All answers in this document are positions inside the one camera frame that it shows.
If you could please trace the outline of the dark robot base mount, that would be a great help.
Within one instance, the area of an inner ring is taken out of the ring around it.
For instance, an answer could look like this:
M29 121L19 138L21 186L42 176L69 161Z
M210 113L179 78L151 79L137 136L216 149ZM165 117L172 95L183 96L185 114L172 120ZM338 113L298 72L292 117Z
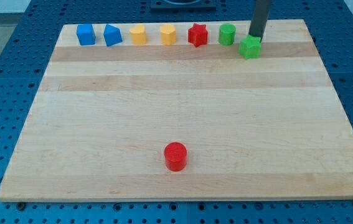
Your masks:
M150 9L215 9L217 0L150 0Z

